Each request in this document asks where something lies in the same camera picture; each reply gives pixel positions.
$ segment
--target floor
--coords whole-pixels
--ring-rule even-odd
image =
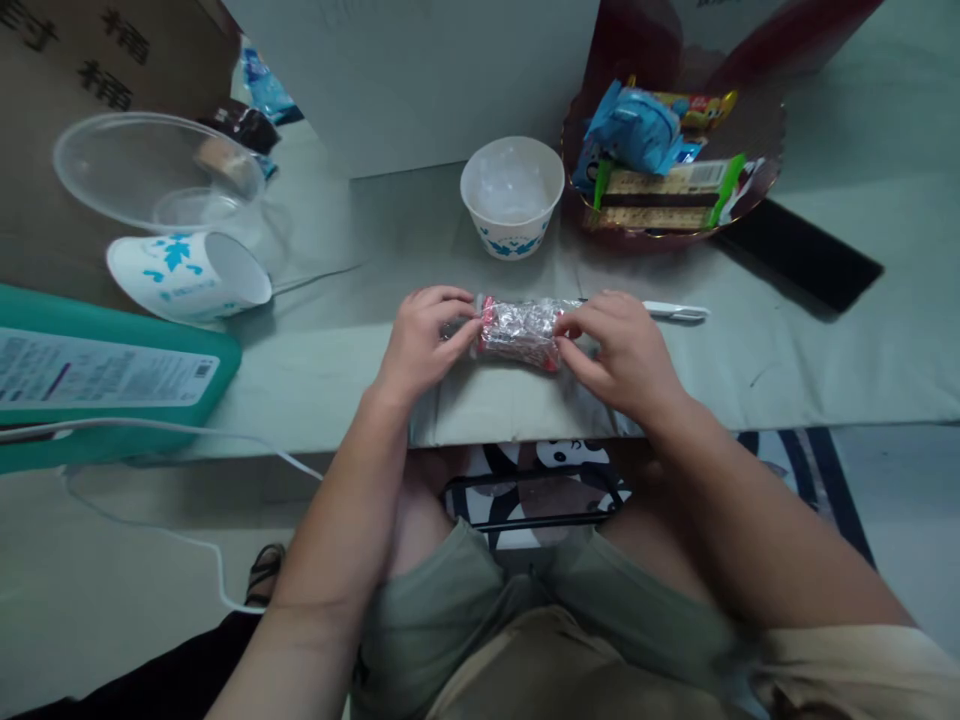
[[[834,437],[881,573],[960,656],[960,428],[855,427]],[[323,471],[329,458],[306,461]],[[123,518],[219,544],[237,600],[257,550],[290,538],[316,487],[268,458],[111,466],[72,482]],[[0,717],[83,695],[225,612],[212,553],[108,523],[70,500],[53,472],[0,477],[0,577]]]

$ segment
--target tipped-over paper cup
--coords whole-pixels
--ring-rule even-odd
[[[138,305],[175,322],[213,322],[273,294],[250,251],[219,232],[119,238],[107,249],[107,266]]]
[[[560,156],[538,140],[506,137],[477,150],[460,176],[460,196],[484,250],[498,260],[533,255],[564,179]]]

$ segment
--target smartphone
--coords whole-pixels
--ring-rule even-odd
[[[846,312],[884,270],[772,200],[764,200],[716,237],[747,269],[818,315]]]

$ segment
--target charging cable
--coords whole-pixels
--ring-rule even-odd
[[[179,425],[177,423],[160,422],[157,420],[142,420],[140,418],[87,418],[85,420],[67,420],[65,422],[48,423],[46,425],[31,425],[30,427],[16,428],[14,430],[2,430],[0,431],[0,443],[8,442],[10,440],[24,440],[31,437],[49,435],[51,433],[56,435],[59,433],[65,433],[73,430],[83,430],[84,428],[91,427],[144,427],[152,430],[168,430],[170,432],[187,433],[190,435],[219,435],[221,437],[229,437],[238,440],[249,440],[250,442],[263,445],[274,455],[279,456],[286,462],[293,465],[293,467],[297,468],[297,470],[300,470],[301,472],[304,472],[307,475],[316,478],[317,480],[323,480],[323,475],[318,473],[313,468],[304,465],[302,462],[290,455],[290,453],[280,450],[272,443],[264,440],[263,438],[256,437],[255,435],[243,435],[240,433],[225,432],[223,430],[213,430],[212,428],[192,427],[190,425]],[[198,547],[210,550],[217,561],[217,578],[219,583],[218,589],[220,594],[220,602],[222,602],[230,610],[234,610],[236,612],[247,613],[249,615],[263,614],[265,608],[247,607],[246,605],[241,605],[240,603],[230,599],[230,596],[227,594],[226,573],[224,572],[223,567],[223,552],[221,551],[219,545],[206,542],[205,540],[197,540],[196,538],[192,538],[187,535],[181,535],[178,532],[174,532],[169,528],[161,527],[159,525],[153,525],[151,523],[140,522],[137,520],[126,520],[124,518],[117,517],[113,513],[107,512],[103,508],[98,507],[94,503],[87,500],[73,489],[71,486],[71,481],[74,477],[76,477],[78,472],[79,468],[76,466],[64,466],[61,468],[60,476],[63,481],[63,489],[67,493],[68,497],[80,503],[91,512],[96,513],[104,520],[108,520],[112,523],[126,525],[128,527],[142,528],[145,530],[154,530],[164,535],[168,535],[169,537],[174,537],[178,540],[182,540],[183,542],[190,543],[191,545],[196,545]]]

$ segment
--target aluminum foil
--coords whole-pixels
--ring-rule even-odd
[[[503,302],[488,295],[479,296],[477,304],[483,330],[470,349],[472,357],[515,360],[547,372],[560,368],[553,326],[560,315],[580,307],[581,301],[543,298]],[[442,336],[452,337],[463,322],[446,325]]]

